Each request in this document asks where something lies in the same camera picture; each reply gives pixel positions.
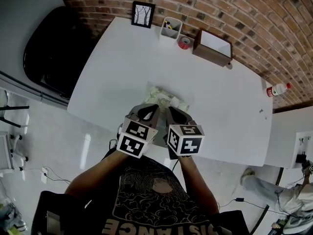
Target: white floor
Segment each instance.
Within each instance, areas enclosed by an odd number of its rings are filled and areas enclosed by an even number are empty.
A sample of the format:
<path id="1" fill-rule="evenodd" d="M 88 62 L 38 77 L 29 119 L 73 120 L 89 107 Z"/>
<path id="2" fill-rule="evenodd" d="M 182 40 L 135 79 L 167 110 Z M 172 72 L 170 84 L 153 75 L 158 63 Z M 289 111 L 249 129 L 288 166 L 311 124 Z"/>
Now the white floor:
<path id="1" fill-rule="evenodd" d="M 10 95 L 9 105 L 30 106 L 29 110 L 5 113 L 6 119 L 16 123 L 25 124 L 29 119 L 27 129 L 0 124 L 2 130 L 7 129 L 12 134 L 23 135 L 23 139 L 18 142 L 18 150 L 29 157 L 26 169 L 41 169 L 43 166 L 48 166 L 63 179 L 72 180 L 99 162 L 109 149 L 109 141 L 116 137 L 115 133 L 74 117 L 65 110 L 17 95 Z M 153 150 L 148 154 L 149 157 L 163 164 L 168 162 L 167 155 L 155 154 Z M 194 160 L 220 206 L 226 205 L 237 197 L 243 197 L 246 201 L 260 207 L 266 206 L 239 185 L 240 176 L 246 166 L 197 157 Z M 169 164 L 170 168 L 173 167 L 174 162 Z M 279 168 L 264 166 L 256 168 L 256 171 L 260 178 L 274 183 Z M 184 185 L 179 164 L 174 172 Z M 51 172 L 48 175 L 57 179 Z M 7 195 L 16 204 L 29 227 L 32 224 L 40 192 L 49 190 L 63 193 L 67 187 L 67 184 L 62 181 L 48 180 L 47 184 L 42 183 L 41 173 L 38 170 L 25 171 L 25 180 L 18 170 L 12 174 L 5 174 L 1 180 Z M 263 211 L 247 203 L 235 201 L 221 208 L 221 212 L 231 210 L 242 210 L 249 230 L 253 229 Z"/>

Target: white wall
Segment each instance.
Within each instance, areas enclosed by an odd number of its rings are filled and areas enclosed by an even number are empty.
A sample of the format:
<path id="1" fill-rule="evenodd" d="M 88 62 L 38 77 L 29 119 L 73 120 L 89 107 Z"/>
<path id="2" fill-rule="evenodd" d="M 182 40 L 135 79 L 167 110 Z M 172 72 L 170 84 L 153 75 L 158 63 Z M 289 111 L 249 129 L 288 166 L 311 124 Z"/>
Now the white wall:
<path id="1" fill-rule="evenodd" d="M 63 0 L 0 0 L 0 71 L 23 83 L 58 96 L 57 93 L 31 82 L 23 69 L 23 53 L 31 35 Z"/>
<path id="2" fill-rule="evenodd" d="M 265 164 L 290 167 L 296 133 L 306 131 L 313 131 L 313 106 L 273 114 Z"/>

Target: person's leg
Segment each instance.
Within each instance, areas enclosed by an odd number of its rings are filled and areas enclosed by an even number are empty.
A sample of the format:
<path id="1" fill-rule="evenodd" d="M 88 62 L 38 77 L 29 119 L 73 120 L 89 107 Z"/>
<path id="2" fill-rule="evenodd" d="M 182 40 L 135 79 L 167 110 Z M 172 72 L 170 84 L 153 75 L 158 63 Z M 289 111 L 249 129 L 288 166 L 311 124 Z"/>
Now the person's leg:
<path id="1" fill-rule="evenodd" d="M 275 210 L 277 203 L 277 194 L 275 192 L 281 192 L 284 188 L 276 186 L 262 179 L 257 178 L 254 175 L 247 175 L 242 178 L 242 186 L 257 195 L 267 205 Z"/>

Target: picture frame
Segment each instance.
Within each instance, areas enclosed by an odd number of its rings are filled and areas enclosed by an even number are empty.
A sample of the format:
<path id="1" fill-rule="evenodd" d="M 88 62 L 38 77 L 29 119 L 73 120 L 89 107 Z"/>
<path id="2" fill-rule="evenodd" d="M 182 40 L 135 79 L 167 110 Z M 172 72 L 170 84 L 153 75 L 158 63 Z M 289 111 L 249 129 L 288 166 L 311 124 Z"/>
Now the picture frame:
<path id="1" fill-rule="evenodd" d="M 151 28 L 155 4 L 146 2 L 133 2 L 132 25 Z"/>

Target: wall socket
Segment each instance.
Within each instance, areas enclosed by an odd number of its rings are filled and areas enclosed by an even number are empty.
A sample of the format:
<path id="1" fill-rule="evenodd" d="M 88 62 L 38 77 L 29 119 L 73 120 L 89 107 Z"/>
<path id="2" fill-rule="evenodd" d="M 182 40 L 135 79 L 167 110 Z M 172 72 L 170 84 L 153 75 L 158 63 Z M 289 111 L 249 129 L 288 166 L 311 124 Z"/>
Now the wall socket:
<path id="1" fill-rule="evenodd" d="M 45 168 L 41 168 L 41 181 L 46 184 L 48 178 L 44 175 L 44 173 L 48 176 L 48 171 Z"/>

